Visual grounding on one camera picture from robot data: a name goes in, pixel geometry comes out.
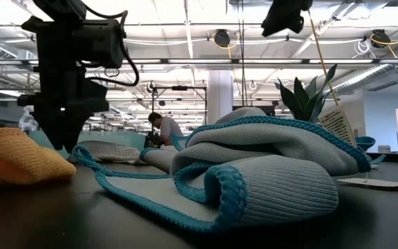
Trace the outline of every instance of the person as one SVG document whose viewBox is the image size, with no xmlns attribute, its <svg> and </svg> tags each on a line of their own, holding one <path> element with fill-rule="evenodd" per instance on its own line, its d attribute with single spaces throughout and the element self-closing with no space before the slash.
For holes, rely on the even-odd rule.
<svg viewBox="0 0 398 249">
<path fill-rule="evenodd" d="M 159 113 L 151 113 L 149 122 L 160 130 L 160 138 L 164 145 L 173 145 L 171 135 L 183 136 L 178 123 L 170 117 L 162 117 Z"/>
</svg>

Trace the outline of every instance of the black table surface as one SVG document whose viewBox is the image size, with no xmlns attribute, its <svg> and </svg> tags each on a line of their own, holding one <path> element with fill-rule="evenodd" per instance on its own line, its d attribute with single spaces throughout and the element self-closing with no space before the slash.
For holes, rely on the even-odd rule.
<svg viewBox="0 0 398 249">
<path fill-rule="evenodd" d="M 151 166 L 107 167 L 164 173 Z M 398 181 L 398 163 L 381 163 L 369 177 Z M 0 248 L 398 248 L 398 191 L 337 186 L 339 206 L 330 215 L 198 234 L 112 196 L 99 186 L 91 169 L 79 166 L 71 181 L 0 189 Z"/>
</svg>

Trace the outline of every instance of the blue-trimmed gray towel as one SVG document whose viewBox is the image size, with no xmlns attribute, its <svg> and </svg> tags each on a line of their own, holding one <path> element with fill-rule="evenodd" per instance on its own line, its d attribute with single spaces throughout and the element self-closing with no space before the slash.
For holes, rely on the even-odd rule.
<svg viewBox="0 0 398 249">
<path fill-rule="evenodd" d="M 301 221 L 338 203 L 331 176 L 368 172 L 366 155 L 323 128 L 236 110 L 180 138 L 179 152 L 145 149 L 140 159 L 170 174 L 111 172 L 77 146 L 106 190 L 188 230 L 219 232 Z"/>
</svg>

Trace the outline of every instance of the white paper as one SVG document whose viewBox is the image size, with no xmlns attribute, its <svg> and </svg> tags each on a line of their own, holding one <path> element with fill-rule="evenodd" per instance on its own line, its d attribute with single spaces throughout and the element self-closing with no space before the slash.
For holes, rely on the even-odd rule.
<svg viewBox="0 0 398 249">
<path fill-rule="evenodd" d="M 327 129 L 329 132 L 345 140 L 350 145 L 354 147 L 357 146 L 350 123 L 348 122 L 341 105 L 334 108 L 332 111 L 323 114 L 319 118 L 319 121 L 323 128 Z"/>
<path fill-rule="evenodd" d="M 398 187 L 397 182 L 383 181 L 375 179 L 364 179 L 364 178 L 349 178 L 349 179 L 339 179 L 338 181 L 342 183 L 353 183 L 358 185 L 367 185 L 375 187 Z"/>
</svg>

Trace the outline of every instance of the pillar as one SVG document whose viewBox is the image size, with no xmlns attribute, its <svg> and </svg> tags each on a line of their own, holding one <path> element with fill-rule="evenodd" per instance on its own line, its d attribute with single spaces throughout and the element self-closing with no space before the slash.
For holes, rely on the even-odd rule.
<svg viewBox="0 0 398 249">
<path fill-rule="evenodd" d="M 207 124 L 214 124 L 219 118 L 233 111 L 233 76 L 231 71 L 208 72 Z"/>
</svg>

